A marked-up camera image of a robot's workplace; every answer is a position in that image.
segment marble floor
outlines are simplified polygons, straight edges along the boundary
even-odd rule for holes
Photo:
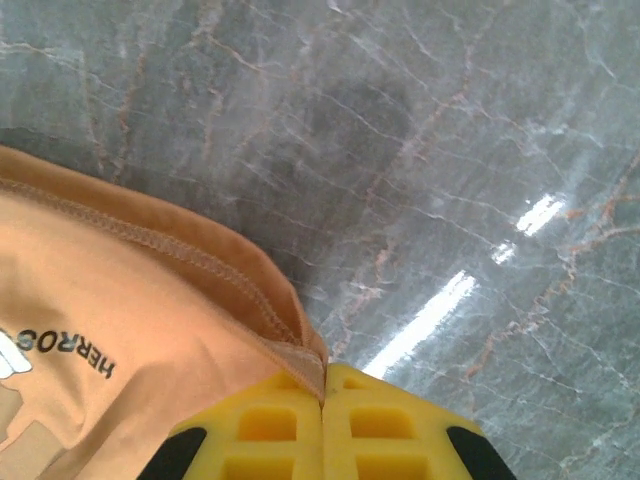
[[[519,478],[640,478],[637,0],[0,0],[0,79],[0,143],[240,231]]]

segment yellow plastic part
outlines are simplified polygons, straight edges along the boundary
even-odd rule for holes
[[[207,430],[184,480],[472,480],[447,428],[472,422],[346,365],[317,400],[284,373],[180,424]]]
[[[473,422],[346,365],[331,365],[323,409],[324,478],[472,480],[447,428]]]
[[[176,427],[207,431],[184,480],[323,480],[317,399],[284,373]]]

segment black rubber part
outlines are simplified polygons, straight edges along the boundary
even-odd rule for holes
[[[485,437],[463,427],[450,427],[447,435],[473,480],[517,480]]]
[[[204,428],[190,428],[168,438],[138,480],[182,480],[206,436]]]

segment stitching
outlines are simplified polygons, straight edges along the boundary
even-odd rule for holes
[[[275,344],[277,348],[281,348],[282,350],[287,350],[287,352],[295,354],[298,357],[303,357],[307,360],[310,360],[316,365],[319,365],[321,368],[323,367],[322,360],[320,360],[320,358],[317,355],[314,355],[313,353],[300,350],[299,348],[289,343],[272,341],[272,344]]]
[[[218,257],[203,252],[169,235],[118,220],[117,218],[82,204],[61,199],[43,190],[20,182],[0,178],[0,189],[21,195],[24,198],[48,206],[67,216],[109,232],[122,240],[145,246],[222,278],[240,290],[240,292],[247,295],[256,304],[267,322],[274,327],[286,341],[294,345],[302,345],[302,341],[295,338],[260,289],[245,275],[224,263]]]

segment orange shirt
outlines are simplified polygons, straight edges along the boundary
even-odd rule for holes
[[[238,234],[0,147],[0,479],[135,478],[180,421],[327,352]]]

